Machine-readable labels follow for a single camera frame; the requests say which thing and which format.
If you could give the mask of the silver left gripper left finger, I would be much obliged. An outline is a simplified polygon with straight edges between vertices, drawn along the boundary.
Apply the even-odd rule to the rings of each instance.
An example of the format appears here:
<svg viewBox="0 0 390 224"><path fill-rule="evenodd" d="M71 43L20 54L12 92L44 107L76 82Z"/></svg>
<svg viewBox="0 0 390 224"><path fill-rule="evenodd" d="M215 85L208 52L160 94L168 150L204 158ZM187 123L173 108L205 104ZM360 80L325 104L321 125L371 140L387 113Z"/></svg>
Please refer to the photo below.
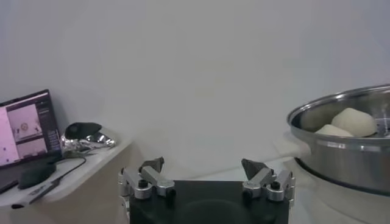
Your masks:
<svg viewBox="0 0 390 224"><path fill-rule="evenodd" d="M164 163L164 158L159 157L145 161L137 169L122 168L118 173L119 195L133 195L137 200L147 200L155 191L158 196L172 200L176 196L176 185L161 174Z"/></svg>

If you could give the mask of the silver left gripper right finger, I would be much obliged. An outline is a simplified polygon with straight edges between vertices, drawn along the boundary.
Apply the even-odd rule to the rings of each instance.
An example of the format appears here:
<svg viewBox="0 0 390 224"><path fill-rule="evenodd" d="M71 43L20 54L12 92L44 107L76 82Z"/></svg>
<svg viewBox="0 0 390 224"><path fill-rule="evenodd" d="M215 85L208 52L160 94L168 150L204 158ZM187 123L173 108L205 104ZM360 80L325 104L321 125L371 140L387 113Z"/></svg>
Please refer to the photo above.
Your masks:
<svg viewBox="0 0 390 224"><path fill-rule="evenodd" d="M291 171L275 173L265 163L249 159L242 159L241 165L247 177L247 181L243 182L244 201L260 197L266 197L269 201L294 201L295 177Z"/></svg>

